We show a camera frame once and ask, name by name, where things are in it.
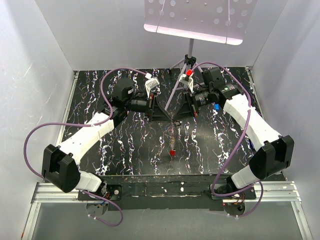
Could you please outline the large toothed keyring disc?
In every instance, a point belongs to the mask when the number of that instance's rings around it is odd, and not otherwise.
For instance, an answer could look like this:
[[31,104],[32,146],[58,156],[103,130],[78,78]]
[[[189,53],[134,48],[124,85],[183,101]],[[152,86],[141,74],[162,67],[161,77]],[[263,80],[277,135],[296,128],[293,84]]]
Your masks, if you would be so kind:
[[181,126],[181,121],[175,121],[173,122],[168,129],[168,144],[169,144],[169,154],[171,157],[175,157],[176,156],[176,135],[177,135],[177,130],[179,129],[179,127]]

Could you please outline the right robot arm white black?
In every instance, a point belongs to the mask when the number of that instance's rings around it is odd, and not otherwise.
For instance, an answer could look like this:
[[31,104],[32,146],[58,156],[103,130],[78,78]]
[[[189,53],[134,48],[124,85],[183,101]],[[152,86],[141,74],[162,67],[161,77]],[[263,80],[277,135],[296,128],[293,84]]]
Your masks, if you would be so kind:
[[199,92],[195,92],[193,75],[194,72],[189,69],[178,79],[188,90],[182,97],[183,103],[173,121],[196,117],[200,107],[218,104],[243,129],[242,136],[248,136],[255,150],[247,166],[229,176],[224,186],[211,189],[214,196],[237,199],[251,184],[291,165],[295,144],[293,138],[281,135],[262,118],[239,83],[226,83],[221,71],[215,67],[202,72],[204,85]]

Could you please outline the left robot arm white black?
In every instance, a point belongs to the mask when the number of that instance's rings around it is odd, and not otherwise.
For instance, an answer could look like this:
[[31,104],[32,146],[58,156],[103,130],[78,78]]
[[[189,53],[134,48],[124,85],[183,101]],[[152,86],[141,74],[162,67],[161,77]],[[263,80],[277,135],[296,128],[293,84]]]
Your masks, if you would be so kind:
[[143,113],[150,122],[170,123],[171,117],[157,99],[155,89],[159,84],[156,77],[148,79],[145,82],[146,94],[138,96],[133,82],[123,78],[107,97],[109,103],[104,103],[87,127],[82,127],[58,146],[50,144],[45,148],[42,176],[64,193],[74,189],[86,190],[95,200],[103,199],[107,191],[102,179],[93,173],[80,171],[81,159],[103,136],[121,124],[129,112]]

